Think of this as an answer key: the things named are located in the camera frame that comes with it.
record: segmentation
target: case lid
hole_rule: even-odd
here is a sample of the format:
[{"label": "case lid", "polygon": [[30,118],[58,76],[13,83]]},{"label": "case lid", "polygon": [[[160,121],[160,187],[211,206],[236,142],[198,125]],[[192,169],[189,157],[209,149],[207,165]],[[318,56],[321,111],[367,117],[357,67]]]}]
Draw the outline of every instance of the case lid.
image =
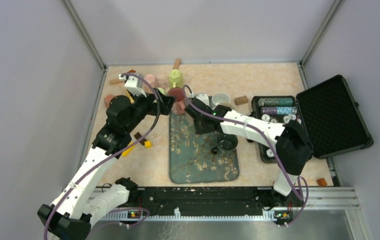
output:
[{"label": "case lid", "polygon": [[326,158],[368,148],[373,140],[346,80],[336,75],[296,96],[313,156]]}]

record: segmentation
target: gray floor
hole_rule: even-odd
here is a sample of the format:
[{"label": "gray floor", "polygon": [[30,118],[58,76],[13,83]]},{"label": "gray floor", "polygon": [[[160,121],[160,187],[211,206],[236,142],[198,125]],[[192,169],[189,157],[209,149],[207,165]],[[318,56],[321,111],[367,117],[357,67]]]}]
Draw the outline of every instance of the gray floor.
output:
[{"label": "gray floor", "polygon": [[307,210],[291,227],[272,222],[144,222],[127,230],[109,225],[94,232],[89,240],[348,240],[353,239],[344,211]]}]

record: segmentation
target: red mug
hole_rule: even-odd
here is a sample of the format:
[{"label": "red mug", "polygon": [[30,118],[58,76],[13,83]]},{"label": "red mug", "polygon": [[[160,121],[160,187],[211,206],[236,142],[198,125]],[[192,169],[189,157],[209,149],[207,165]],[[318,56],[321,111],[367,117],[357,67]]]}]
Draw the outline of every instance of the red mug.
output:
[{"label": "red mug", "polygon": [[175,102],[172,107],[172,113],[181,115],[185,113],[185,98],[181,87],[174,87],[168,91],[168,96],[174,96]]}]

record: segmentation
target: pink object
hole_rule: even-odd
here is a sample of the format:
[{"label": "pink object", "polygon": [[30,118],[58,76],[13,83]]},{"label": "pink object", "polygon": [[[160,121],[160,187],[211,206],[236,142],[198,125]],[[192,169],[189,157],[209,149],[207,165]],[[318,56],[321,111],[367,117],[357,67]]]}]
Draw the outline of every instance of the pink object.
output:
[{"label": "pink object", "polygon": [[172,113],[176,115],[185,113],[185,99],[184,93],[182,92],[182,88],[174,87],[168,91],[168,96],[174,96],[175,102],[172,107]]},{"label": "pink object", "polygon": [[113,94],[109,94],[104,98],[104,106],[107,108],[110,106],[110,101],[114,98],[115,96]]},{"label": "pink object", "polygon": [[[159,80],[153,74],[146,75],[144,80],[146,80],[154,89],[160,87]],[[143,86],[143,89],[146,92],[150,92],[149,88],[146,85]]]}]

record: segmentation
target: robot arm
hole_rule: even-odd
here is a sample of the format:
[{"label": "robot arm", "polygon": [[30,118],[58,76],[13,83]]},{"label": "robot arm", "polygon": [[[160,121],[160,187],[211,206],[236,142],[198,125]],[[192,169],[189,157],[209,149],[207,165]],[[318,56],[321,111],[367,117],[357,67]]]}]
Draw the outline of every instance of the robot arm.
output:
[{"label": "robot arm", "polygon": [[160,99],[155,101],[154,95],[145,93],[141,88],[142,83],[134,76],[120,77],[120,79],[126,81],[125,87],[131,93],[134,103],[124,95],[112,99],[106,111],[106,124],[97,133],[93,146],[78,172],[50,205],[43,204],[38,210],[39,218],[43,224],[46,224],[54,206],[68,190],[73,189],[50,221],[49,231],[61,239],[85,239],[96,222],[115,207],[128,201],[130,192],[135,191],[137,185],[125,178],[89,200],[90,194],[104,173],[115,163],[115,158],[100,165],[79,184],[76,182],[99,162],[128,146],[131,142],[130,132],[146,115],[156,115],[157,107],[160,108],[160,114],[168,115],[174,103],[174,97],[165,96],[157,89],[155,91]]},{"label": "robot arm", "polygon": [[[185,111],[194,119],[194,124],[202,129],[200,134],[213,131],[222,132],[243,136],[246,139],[268,146],[264,137],[247,125],[252,125],[264,132],[266,138],[276,149],[277,155],[293,184],[296,183],[297,177],[301,174],[307,160],[312,158],[312,143],[302,126],[296,121],[290,121],[288,124],[265,122],[240,114],[226,106],[218,105],[213,110],[197,98],[193,99],[191,103],[214,116],[245,123],[245,125],[240,125],[229,121],[216,120],[199,113],[188,105]],[[282,171],[279,172],[273,189],[283,196],[290,194],[291,186]]]}]

